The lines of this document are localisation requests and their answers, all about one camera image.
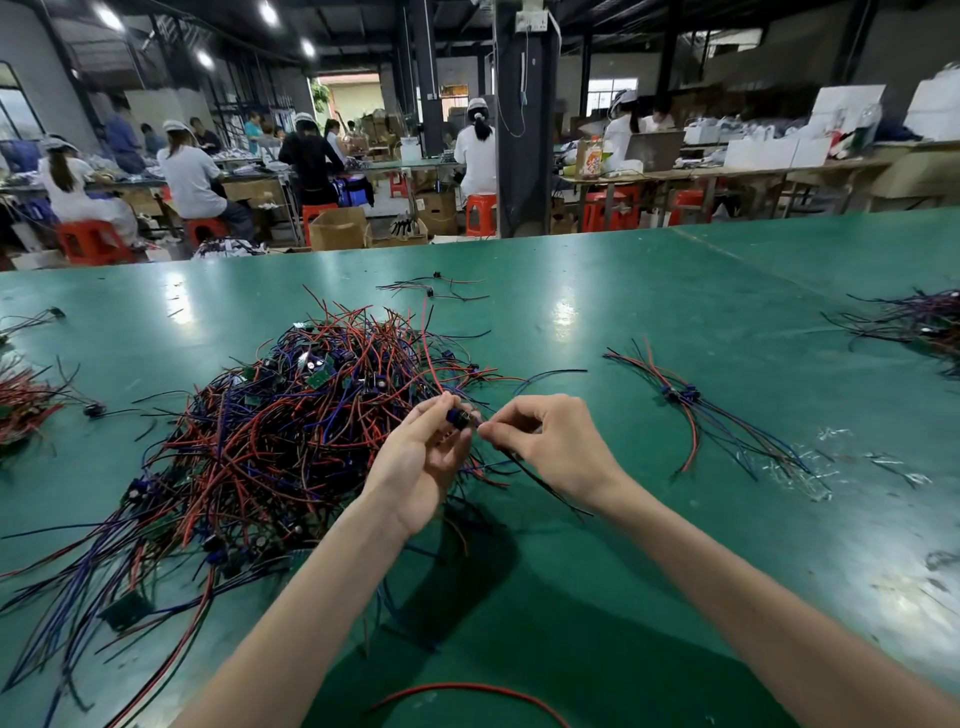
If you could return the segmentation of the person's left hand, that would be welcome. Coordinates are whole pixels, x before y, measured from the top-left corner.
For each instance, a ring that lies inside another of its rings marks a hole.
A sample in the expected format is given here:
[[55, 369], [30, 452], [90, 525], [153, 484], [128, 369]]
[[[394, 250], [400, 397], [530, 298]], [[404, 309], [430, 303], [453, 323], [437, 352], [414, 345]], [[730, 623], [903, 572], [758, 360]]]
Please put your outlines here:
[[[460, 407], [473, 410], [461, 397]], [[418, 444], [396, 440], [399, 425], [380, 447], [366, 477], [362, 499], [383, 507], [395, 530], [407, 540], [426, 527], [446, 500], [471, 452], [475, 429], [453, 428], [439, 442]]]

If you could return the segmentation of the person's right hand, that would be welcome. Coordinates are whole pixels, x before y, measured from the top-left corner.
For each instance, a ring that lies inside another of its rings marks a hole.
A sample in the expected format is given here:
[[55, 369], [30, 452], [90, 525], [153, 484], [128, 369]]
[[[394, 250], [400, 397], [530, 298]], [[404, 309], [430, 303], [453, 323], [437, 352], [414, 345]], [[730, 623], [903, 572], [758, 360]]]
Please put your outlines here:
[[632, 484], [579, 397], [522, 394], [481, 423], [479, 435], [480, 430], [542, 430], [542, 466], [522, 460], [557, 492], [591, 512], [609, 516]]

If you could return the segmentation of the blue component with wire leads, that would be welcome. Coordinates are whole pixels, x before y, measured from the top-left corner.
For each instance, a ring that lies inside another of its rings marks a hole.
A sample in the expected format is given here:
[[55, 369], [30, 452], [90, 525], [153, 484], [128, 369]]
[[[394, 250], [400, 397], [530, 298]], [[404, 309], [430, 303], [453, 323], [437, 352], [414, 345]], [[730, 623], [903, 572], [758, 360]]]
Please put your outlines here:
[[[426, 297], [423, 301], [422, 313], [425, 319], [422, 323], [421, 333], [420, 333], [423, 354], [426, 359], [427, 368], [430, 373], [430, 378], [433, 380], [433, 383], [436, 384], [438, 391], [441, 393], [453, 392], [453, 390], [446, 388], [440, 382], [439, 376], [437, 374], [437, 370], [434, 366], [433, 359], [431, 357], [430, 341], [428, 340], [429, 323], [430, 323], [431, 316], [435, 306], [433, 304], [430, 304], [429, 308], [427, 308], [427, 301], [428, 301], [428, 297]], [[474, 410], [468, 410], [468, 411], [464, 410], [460, 405], [456, 405], [448, 410], [446, 414], [446, 420], [457, 431], [462, 431], [465, 428], [471, 428], [476, 430], [479, 427], [479, 425], [482, 423], [482, 417], [478, 415]], [[533, 480], [534, 483], [536, 483], [540, 488], [546, 491], [546, 493], [548, 493], [551, 497], [553, 497], [558, 502], [560, 502], [564, 506], [568, 507], [572, 512], [574, 512], [577, 515], [578, 520], [582, 520], [582, 516], [588, 516], [588, 517], [594, 516], [593, 513], [587, 510], [584, 510], [578, 506], [575, 506], [571, 502], [567, 501], [558, 491], [556, 491], [554, 488], [548, 485], [545, 480], [540, 478], [538, 475], [534, 474], [534, 472], [531, 469], [529, 469], [523, 464], [521, 456], [516, 455], [514, 452], [510, 451], [510, 449], [503, 449], [500, 447], [499, 451], [501, 452], [502, 455], [506, 455], [510, 463], [512, 463], [515, 467], [517, 467], [529, 479]]]

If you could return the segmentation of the person's left forearm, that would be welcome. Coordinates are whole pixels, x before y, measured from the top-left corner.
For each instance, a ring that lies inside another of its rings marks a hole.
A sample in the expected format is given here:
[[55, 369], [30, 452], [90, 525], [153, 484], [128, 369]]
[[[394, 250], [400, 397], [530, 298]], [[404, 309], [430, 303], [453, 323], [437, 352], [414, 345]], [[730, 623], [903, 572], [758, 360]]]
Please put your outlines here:
[[300, 728], [409, 531], [362, 495], [170, 728]]

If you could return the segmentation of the person's right forearm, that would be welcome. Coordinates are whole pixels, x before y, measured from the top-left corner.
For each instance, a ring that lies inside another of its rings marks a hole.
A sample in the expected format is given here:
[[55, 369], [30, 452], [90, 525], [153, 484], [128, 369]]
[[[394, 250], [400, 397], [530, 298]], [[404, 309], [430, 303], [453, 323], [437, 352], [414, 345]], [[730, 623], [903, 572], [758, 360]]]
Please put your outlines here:
[[960, 728], [960, 702], [625, 475], [594, 508], [630, 535], [802, 728]]

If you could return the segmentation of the flat cardboard box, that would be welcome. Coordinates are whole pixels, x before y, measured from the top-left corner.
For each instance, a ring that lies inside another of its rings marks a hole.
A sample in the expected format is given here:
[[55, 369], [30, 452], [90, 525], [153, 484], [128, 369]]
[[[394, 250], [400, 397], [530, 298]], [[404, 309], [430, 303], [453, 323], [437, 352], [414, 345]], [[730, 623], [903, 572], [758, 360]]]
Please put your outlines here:
[[417, 220], [402, 219], [388, 224], [368, 224], [364, 243], [369, 250], [420, 246], [429, 243], [429, 231]]

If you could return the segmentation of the open cardboard box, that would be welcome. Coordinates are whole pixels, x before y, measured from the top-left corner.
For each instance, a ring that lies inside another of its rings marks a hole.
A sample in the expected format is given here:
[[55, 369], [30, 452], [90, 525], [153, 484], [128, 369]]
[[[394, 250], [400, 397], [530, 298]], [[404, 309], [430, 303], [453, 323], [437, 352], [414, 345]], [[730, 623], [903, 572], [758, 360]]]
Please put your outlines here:
[[362, 207], [338, 207], [322, 214], [310, 225], [313, 252], [366, 249], [364, 236], [368, 225]]

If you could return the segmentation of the dark square pillar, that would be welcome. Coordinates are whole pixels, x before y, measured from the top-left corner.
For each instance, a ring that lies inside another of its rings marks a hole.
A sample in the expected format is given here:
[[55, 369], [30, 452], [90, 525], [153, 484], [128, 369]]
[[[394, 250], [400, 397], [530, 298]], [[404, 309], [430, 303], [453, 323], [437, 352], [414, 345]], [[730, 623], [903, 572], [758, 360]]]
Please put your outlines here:
[[[562, 36], [552, 0], [493, 0], [497, 227], [502, 239], [549, 233], [557, 71]], [[516, 33], [521, 10], [546, 9], [549, 30]]]

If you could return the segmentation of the long work table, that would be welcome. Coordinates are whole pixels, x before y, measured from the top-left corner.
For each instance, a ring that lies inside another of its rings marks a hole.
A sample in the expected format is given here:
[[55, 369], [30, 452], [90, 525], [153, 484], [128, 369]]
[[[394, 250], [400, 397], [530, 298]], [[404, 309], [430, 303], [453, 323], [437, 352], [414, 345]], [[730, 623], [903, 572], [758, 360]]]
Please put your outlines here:
[[[287, 174], [241, 174], [234, 170], [220, 178], [222, 190], [228, 200], [247, 204], [252, 210], [265, 210], [273, 204], [273, 218], [289, 228], [288, 238], [294, 245], [305, 242], [303, 219], [296, 205]], [[164, 180], [155, 176], [131, 176], [113, 181], [90, 180], [87, 184], [90, 195], [112, 195], [124, 200], [137, 215], [160, 219], [162, 228], [170, 231], [183, 228], [182, 217], [169, 195]], [[13, 181], [0, 183], [0, 200], [17, 200], [25, 205], [28, 200], [48, 200], [45, 188], [34, 175], [15, 175]]]

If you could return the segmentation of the clear plastic wrap scraps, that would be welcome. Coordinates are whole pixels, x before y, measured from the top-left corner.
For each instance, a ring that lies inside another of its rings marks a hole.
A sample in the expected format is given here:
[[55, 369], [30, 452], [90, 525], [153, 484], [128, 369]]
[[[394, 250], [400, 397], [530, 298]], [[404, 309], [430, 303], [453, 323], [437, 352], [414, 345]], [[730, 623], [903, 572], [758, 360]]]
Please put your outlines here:
[[898, 497], [934, 485], [906, 455], [864, 441], [846, 427], [821, 426], [804, 439], [779, 444], [774, 457], [755, 455], [752, 465], [761, 480], [812, 504], [872, 492]]

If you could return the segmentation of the grey box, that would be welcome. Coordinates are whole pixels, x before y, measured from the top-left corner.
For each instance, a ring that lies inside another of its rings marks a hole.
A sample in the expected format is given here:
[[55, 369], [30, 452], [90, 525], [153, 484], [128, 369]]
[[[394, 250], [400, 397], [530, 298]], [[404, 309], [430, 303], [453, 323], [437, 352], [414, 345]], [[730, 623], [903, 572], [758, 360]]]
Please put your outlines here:
[[675, 167], [681, 156], [686, 132], [659, 130], [631, 134], [623, 165], [640, 173], [665, 172]]

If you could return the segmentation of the dark slim pillar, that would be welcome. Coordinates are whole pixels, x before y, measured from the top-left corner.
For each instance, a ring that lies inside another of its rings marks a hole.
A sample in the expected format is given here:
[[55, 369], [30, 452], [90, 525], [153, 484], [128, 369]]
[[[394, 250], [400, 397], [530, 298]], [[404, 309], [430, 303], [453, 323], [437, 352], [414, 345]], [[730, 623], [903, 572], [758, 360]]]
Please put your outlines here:
[[437, 71], [435, 0], [407, 0], [406, 10], [416, 63], [422, 149], [426, 157], [438, 157], [446, 148], [444, 116]]

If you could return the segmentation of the long wooden workbench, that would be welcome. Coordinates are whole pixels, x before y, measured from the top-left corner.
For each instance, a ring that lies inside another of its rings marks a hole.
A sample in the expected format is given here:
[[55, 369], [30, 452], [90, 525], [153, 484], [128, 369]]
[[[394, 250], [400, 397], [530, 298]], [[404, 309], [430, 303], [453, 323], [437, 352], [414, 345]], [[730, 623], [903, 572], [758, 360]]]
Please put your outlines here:
[[677, 190], [701, 188], [705, 203], [712, 203], [712, 221], [717, 220], [717, 202], [733, 199], [740, 216], [755, 220], [787, 219], [792, 215], [845, 214], [861, 204], [865, 212], [900, 206], [911, 210], [924, 203], [941, 207], [960, 196], [960, 141], [884, 142], [865, 155], [828, 160], [821, 167], [775, 171], [737, 171], [724, 166], [694, 166], [664, 172], [624, 173], [581, 179], [559, 175], [581, 197], [594, 186], [608, 188], [639, 185], [640, 227], [665, 228], [670, 204]]

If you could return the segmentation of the tall white carton box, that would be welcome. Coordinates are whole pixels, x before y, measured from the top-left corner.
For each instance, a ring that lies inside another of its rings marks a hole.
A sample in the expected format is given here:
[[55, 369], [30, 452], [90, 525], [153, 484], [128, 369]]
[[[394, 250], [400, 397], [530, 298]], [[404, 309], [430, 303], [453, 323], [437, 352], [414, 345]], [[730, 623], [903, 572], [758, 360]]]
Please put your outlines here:
[[807, 126], [816, 136], [850, 133], [859, 127], [863, 114], [882, 104], [886, 84], [822, 86], [808, 116]]

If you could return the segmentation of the white bag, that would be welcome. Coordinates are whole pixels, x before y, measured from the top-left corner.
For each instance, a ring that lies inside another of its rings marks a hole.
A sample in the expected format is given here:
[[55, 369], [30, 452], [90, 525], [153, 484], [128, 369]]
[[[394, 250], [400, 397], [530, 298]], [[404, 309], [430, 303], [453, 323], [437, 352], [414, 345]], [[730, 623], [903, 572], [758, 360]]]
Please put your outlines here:
[[918, 84], [903, 126], [925, 140], [960, 141], [960, 60]]

